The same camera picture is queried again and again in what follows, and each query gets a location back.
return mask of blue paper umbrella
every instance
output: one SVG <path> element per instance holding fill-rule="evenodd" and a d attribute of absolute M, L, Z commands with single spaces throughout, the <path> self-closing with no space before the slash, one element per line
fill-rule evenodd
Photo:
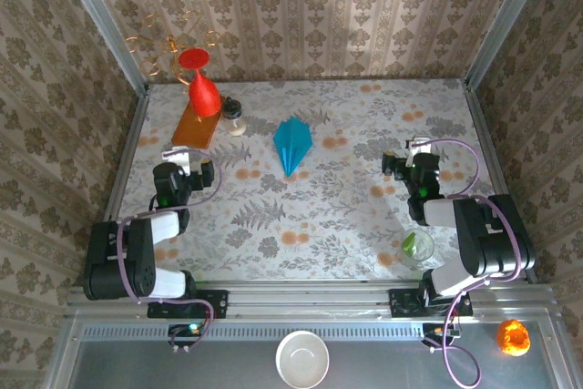
<path fill-rule="evenodd" d="M 290 177 L 312 147 L 310 126 L 297 118 L 282 122 L 273 135 L 285 176 Z"/>

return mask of wall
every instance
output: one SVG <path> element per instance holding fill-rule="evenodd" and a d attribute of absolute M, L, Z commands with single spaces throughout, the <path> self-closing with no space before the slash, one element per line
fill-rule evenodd
<path fill-rule="evenodd" d="M 126 37 L 222 33 L 214 79 L 462 77 L 502 0 L 105 0 Z M 159 16 L 152 28 L 142 19 Z M 138 59 L 159 48 L 143 42 Z M 168 68 L 155 82 L 173 80 Z"/>
<path fill-rule="evenodd" d="M 478 95 L 583 363 L 583 0 L 528 0 Z"/>
<path fill-rule="evenodd" d="M 135 94 L 80 0 L 0 0 L 0 387 L 36 387 Z"/>

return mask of wooden block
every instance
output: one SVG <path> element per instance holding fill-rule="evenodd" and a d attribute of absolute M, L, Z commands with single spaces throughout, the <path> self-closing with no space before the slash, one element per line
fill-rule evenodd
<path fill-rule="evenodd" d="M 199 149 L 208 148 L 219 119 L 220 111 L 214 116 L 199 120 L 188 103 L 172 136 L 172 144 Z"/>

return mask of orange ball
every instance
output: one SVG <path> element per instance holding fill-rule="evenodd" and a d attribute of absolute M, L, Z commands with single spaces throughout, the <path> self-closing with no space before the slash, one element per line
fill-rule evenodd
<path fill-rule="evenodd" d="M 517 320 L 503 321 L 498 325 L 496 342 L 503 353 L 518 357 L 530 349 L 527 328 Z"/>

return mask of cable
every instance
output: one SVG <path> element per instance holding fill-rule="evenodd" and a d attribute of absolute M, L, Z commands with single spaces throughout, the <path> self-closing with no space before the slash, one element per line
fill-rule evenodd
<path fill-rule="evenodd" d="M 461 336 L 464 333 L 464 329 L 462 328 L 462 316 L 457 313 L 457 329 L 459 330 L 459 335 Z"/>
<path fill-rule="evenodd" d="M 488 285 L 490 281 L 511 282 L 511 281 L 515 280 L 518 277 L 518 275 L 520 274 L 520 266 L 522 265 L 522 257 L 520 255 L 520 248 L 518 247 L 517 236 L 514 233 L 514 231 L 512 230 L 512 227 L 510 226 L 510 222 L 508 221 L 508 219 L 506 218 L 506 216 L 504 215 L 502 210 L 499 209 L 498 206 L 494 202 L 492 202 L 488 198 L 485 198 L 484 196 L 475 195 L 472 198 L 474 198 L 475 200 L 478 200 L 479 202 L 484 203 L 488 207 L 490 207 L 494 211 L 494 213 L 497 215 L 497 217 L 500 219 L 500 221 L 502 222 L 502 225 L 504 226 L 504 229 L 505 229 L 506 233 L 508 234 L 508 238 L 510 239 L 510 244 L 512 245 L 512 252 L 514 253 L 514 257 L 515 257 L 515 267 L 514 267 L 513 272 L 506 277 L 497 278 L 497 277 L 492 277 L 491 275 L 488 275 L 487 277 L 485 277 L 481 281 L 479 281 L 475 284 L 472 284 L 468 287 L 465 287 L 455 296 L 454 300 L 452 301 L 452 303 L 449 306 L 449 309 L 447 311 L 447 315 L 445 317 L 445 322 L 444 322 L 441 350 L 442 350 L 442 355 L 444 357 L 445 368 L 447 369 L 449 376 L 452 378 L 452 380 L 454 380 L 455 384 L 457 384 L 459 387 L 462 387 L 464 389 L 474 389 L 475 387 L 477 387 L 480 384 L 480 381 L 482 380 L 482 370 L 480 369 L 480 365 L 478 364 L 477 359 L 467 349 L 462 348 L 461 346 L 457 346 L 457 345 L 447 345 L 446 344 L 447 336 L 445 334 L 447 333 L 447 326 L 449 325 L 449 320 L 452 316 L 452 313 L 454 312 L 454 309 L 455 309 L 457 303 L 461 300 L 462 296 L 464 296 L 466 293 L 468 293 L 474 289 L 477 289 L 478 287 L 481 287 L 483 285 Z M 425 339 L 430 343 L 436 343 L 435 341 L 432 341 L 431 339 L 427 339 L 427 338 L 425 338 Z M 456 349 L 456 350 L 464 352 L 472 360 L 472 362 L 476 366 L 477 376 L 476 376 L 476 379 L 474 380 L 473 383 L 463 384 L 455 376 L 454 371 L 452 370 L 451 365 L 449 364 L 449 358 L 447 357 L 448 350 L 452 350 L 452 349 Z"/>
<path fill-rule="evenodd" d="M 179 149 L 179 150 L 174 150 L 169 152 L 168 154 L 165 154 L 165 157 L 171 157 L 173 155 L 178 155 L 178 154 L 184 154 L 184 153 L 196 153 L 201 155 L 202 157 L 206 158 L 206 159 L 212 159 L 212 157 L 208 154 L 205 154 L 203 152 L 200 152 L 197 149 L 193 149 L 193 148 L 187 148 L 187 149 Z M 192 207 L 195 207 L 197 205 L 201 205 L 204 204 L 205 202 L 208 202 L 209 200 L 211 200 L 216 194 L 217 192 L 220 190 L 220 185 L 222 183 L 222 171 L 220 169 L 220 166 L 217 166 L 217 169 L 219 170 L 219 183 L 217 184 L 217 188 L 215 189 L 215 191 L 213 191 L 210 196 L 208 196 L 206 199 L 204 200 L 200 200 L 197 202 L 193 202 L 191 204 L 188 205 L 181 205 L 178 207 L 169 207 L 166 209 L 154 209 L 152 211 L 145 211 L 139 214 L 136 214 L 134 216 L 129 216 L 126 217 L 124 219 L 122 219 L 122 221 L 119 223 L 118 225 L 118 232 L 116 233 L 116 250 L 117 250 L 117 256 L 118 256 L 118 267 L 119 267 L 119 275 L 121 276 L 121 282 L 124 285 L 124 289 L 126 290 L 126 293 L 129 296 L 129 299 L 132 300 L 133 302 L 137 303 L 137 304 L 141 304 L 143 302 L 159 302 L 159 303 L 167 303 L 167 304 L 177 304 L 177 305 L 181 305 L 181 304 L 200 304 L 200 305 L 204 305 L 208 312 L 209 312 L 209 321 L 212 322 L 215 319 L 215 311 L 214 308 L 212 307 L 212 305 L 210 304 L 210 302 L 206 301 L 206 300 L 199 300 L 199 299 L 189 299 L 189 300 L 176 300 L 176 299 L 155 299 L 155 298 L 139 298 L 134 291 L 131 289 L 131 285 L 129 284 L 129 279 L 128 279 L 128 272 L 126 270 L 126 264 L 124 263 L 124 258 L 123 258 L 123 230 L 125 228 L 125 226 L 131 222 L 134 219 L 142 219 L 142 218 L 147 218 L 149 216 L 153 216 L 155 214 L 161 213 L 161 212 L 165 212 L 165 211 L 180 211 L 180 210 L 186 210 L 186 209 L 190 209 Z"/>
<path fill-rule="evenodd" d="M 196 341 L 193 341 L 192 342 L 192 345 L 190 345 L 188 347 L 189 349 L 194 348 L 195 346 L 197 346 L 200 343 L 200 341 L 202 341 L 202 338 L 206 335 L 207 329 L 209 328 L 209 326 L 210 326 L 209 312 L 206 312 L 206 318 L 204 320 L 204 323 L 202 324 L 202 327 L 200 328 L 200 336 L 199 336 L 199 338 Z M 179 351 L 184 351 L 185 353 L 188 353 L 189 352 L 189 349 L 184 349 L 183 348 L 182 350 L 180 350 L 178 348 L 178 346 L 176 346 L 176 344 L 175 344 L 175 340 L 176 340 L 178 334 L 180 332 L 187 331 L 187 330 L 189 330 L 188 327 L 187 328 L 181 327 L 181 328 L 175 329 L 172 332 L 172 334 L 170 336 L 170 341 L 169 342 L 170 342 L 170 346 L 172 347 L 172 350 L 174 350 L 175 353 L 177 353 Z"/>
<path fill-rule="evenodd" d="M 154 201 L 156 200 L 157 196 L 158 195 L 154 195 L 154 196 L 152 196 L 152 199 L 149 200 L 148 211 L 154 210 Z"/>
<path fill-rule="evenodd" d="M 506 277 L 498 277 L 498 278 L 497 277 L 490 277 L 490 279 L 493 281 L 497 281 L 497 282 L 512 282 L 513 280 L 518 278 L 518 275 L 520 274 L 520 266 L 522 265 L 522 257 L 520 256 L 520 248 L 518 247 L 517 236 L 514 233 L 514 231 L 512 230 L 512 227 L 510 226 L 510 222 L 508 221 L 508 219 L 506 218 L 506 216 L 504 215 L 502 210 L 499 209 L 498 206 L 494 202 L 492 202 L 488 198 L 481 196 L 481 195 L 474 195 L 472 198 L 474 198 L 475 200 L 478 200 L 479 202 L 481 202 L 483 204 L 486 204 L 488 207 L 490 207 L 490 209 L 492 209 L 494 211 L 494 213 L 500 219 L 500 221 L 502 222 L 502 225 L 504 226 L 504 229 L 506 230 L 506 234 L 508 234 L 508 237 L 510 238 L 510 244 L 512 245 L 512 252 L 514 253 L 514 258 L 516 260 L 516 265 L 514 267 L 514 271 L 510 275 L 508 275 Z"/>
<path fill-rule="evenodd" d="M 480 158 L 477 156 L 476 150 L 471 145 L 465 143 L 462 140 L 456 140 L 455 138 L 437 138 L 435 140 L 424 141 L 423 143 L 414 143 L 411 145 L 411 147 L 418 148 L 420 146 L 431 145 L 433 143 L 453 143 L 455 145 L 463 146 L 464 148 L 472 152 L 472 155 L 474 155 L 474 158 L 476 159 L 476 174 L 474 175 L 470 183 L 465 187 L 465 189 L 457 193 L 454 193 L 453 195 L 449 195 L 447 198 L 454 198 L 460 195 L 465 195 L 475 186 L 475 184 L 477 183 L 478 176 L 480 174 Z"/>

